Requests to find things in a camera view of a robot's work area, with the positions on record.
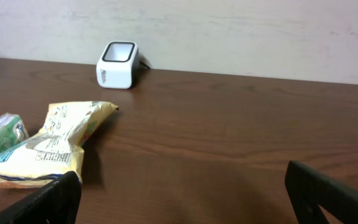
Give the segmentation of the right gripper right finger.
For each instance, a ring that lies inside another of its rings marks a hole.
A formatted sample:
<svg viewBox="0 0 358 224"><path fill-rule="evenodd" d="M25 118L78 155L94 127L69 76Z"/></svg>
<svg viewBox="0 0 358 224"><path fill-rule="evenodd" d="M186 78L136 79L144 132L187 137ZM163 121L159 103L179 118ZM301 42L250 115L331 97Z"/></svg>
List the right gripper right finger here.
<svg viewBox="0 0 358 224"><path fill-rule="evenodd" d="M299 223L327 223L322 210L358 223L358 191L298 161L288 163L285 187Z"/></svg>

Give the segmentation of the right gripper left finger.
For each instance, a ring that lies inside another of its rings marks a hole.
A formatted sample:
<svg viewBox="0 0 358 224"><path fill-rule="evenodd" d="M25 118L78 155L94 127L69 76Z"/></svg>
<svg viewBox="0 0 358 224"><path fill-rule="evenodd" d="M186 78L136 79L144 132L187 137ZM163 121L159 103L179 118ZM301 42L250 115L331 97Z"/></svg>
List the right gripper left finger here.
<svg viewBox="0 0 358 224"><path fill-rule="evenodd" d="M79 178L69 171L0 211L0 223L74 224L80 200Z"/></svg>

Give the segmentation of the yellow snack bag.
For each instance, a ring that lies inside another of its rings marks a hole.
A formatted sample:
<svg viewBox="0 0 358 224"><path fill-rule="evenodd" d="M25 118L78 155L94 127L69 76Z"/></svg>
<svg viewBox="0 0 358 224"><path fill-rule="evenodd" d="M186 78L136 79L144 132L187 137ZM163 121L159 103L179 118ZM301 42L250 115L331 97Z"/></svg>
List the yellow snack bag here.
<svg viewBox="0 0 358 224"><path fill-rule="evenodd" d="M80 175L83 144L117 109L105 101L51 104L37 134L0 153L0 189L41 187L68 171Z"/></svg>

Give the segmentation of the small green tissue pack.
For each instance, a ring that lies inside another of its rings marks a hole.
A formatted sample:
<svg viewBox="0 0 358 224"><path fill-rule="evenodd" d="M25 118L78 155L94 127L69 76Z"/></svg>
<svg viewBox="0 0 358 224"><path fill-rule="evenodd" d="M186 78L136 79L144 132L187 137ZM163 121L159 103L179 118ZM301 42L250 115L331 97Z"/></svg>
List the small green tissue pack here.
<svg viewBox="0 0 358 224"><path fill-rule="evenodd" d="M6 113L0 116L0 153L29 137L21 117Z"/></svg>

